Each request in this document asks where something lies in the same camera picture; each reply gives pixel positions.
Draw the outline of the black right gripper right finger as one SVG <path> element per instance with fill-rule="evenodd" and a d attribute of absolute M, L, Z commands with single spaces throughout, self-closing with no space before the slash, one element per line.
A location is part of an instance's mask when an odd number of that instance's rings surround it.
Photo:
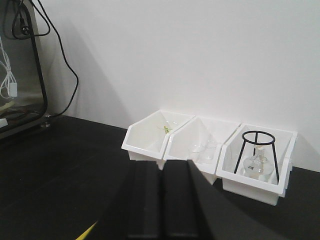
<path fill-rule="evenodd" d="M 281 240 L 213 188 L 191 160 L 163 168 L 163 231 L 166 240 Z"/>

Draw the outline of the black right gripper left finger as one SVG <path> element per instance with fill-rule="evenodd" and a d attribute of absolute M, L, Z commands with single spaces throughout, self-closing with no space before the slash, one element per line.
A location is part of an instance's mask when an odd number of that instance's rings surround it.
<path fill-rule="evenodd" d="M 160 240 L 160 171 L 155 162 L 131 161 L 114 199 L 92 230 L 93 240 Z"/>

